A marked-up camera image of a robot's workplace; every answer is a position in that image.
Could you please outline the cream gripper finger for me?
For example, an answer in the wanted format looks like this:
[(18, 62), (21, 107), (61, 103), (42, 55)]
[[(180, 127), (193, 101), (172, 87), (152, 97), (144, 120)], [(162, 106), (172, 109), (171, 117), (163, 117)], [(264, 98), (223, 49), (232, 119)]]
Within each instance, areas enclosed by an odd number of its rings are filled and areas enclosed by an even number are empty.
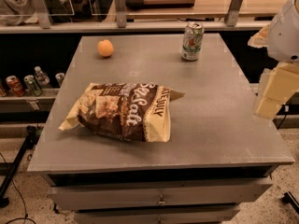
[(265, 119), (273, 119), (298, 90), (297, 64), (278, 63), (274, 69), (264, 69), (254, 102), (254, 114)]
[(256, 49), (266, 48), (268, 45), (268, 31), (269, 24), (265, 25), (265, 27), (263, 27), (258, 33), (253, 35), (249, 39), (248, 45)]

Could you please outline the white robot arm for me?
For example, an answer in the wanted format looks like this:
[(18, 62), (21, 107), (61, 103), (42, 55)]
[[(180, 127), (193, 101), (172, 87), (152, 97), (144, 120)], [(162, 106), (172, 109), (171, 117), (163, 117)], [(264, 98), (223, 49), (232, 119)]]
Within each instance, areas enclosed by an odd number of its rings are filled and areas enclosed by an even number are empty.
[(266, 48), (268, 56), (278, 61), (275, 68), (263, 70), (254, 105), (256, 116), (273, 119), (299, 90), (299, 0), (287, 0), (248, 45)]

